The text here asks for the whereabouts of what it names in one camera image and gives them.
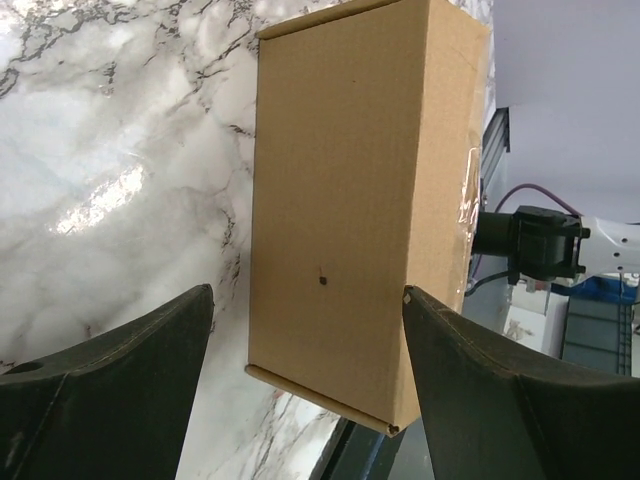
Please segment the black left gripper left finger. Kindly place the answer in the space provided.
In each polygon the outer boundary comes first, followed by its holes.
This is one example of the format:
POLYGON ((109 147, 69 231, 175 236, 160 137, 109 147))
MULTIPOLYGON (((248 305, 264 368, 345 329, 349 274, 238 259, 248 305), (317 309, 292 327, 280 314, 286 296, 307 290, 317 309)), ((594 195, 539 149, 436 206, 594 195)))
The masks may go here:
POLYGON ((2 478, 175 478, 213 312, 198 285, 2 374, 2 478))

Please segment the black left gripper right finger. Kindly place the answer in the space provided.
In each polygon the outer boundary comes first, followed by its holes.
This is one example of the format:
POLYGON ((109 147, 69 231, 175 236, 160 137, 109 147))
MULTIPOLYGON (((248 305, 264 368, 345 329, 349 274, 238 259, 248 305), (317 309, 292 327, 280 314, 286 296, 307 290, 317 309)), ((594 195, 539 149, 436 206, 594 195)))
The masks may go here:
POLYGON ((638 379, 531 350, 417 286, 402 316, 435 478, 638 478, 638 379))

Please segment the brown cardboard express box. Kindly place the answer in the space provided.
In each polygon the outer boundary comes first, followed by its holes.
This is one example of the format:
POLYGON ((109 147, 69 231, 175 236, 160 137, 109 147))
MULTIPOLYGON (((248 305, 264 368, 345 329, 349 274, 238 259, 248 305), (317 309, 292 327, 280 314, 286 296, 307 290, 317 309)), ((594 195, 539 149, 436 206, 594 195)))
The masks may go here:
POLYGON ((251 376, 389 436, 419 417, 403 291, 462 306, 489 37, 447 1, 260 32, 251 376))

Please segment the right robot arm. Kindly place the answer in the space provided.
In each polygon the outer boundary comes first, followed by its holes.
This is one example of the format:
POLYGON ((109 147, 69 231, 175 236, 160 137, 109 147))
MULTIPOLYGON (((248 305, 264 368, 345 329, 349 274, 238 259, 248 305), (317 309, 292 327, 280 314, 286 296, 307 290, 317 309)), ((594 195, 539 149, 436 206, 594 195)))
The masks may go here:
POLYGON ((603 274, 637 274, 639 226, 534 206, 482 212, 472 253, 504 258, 512 284, 524 275, 575 286, 603 274))

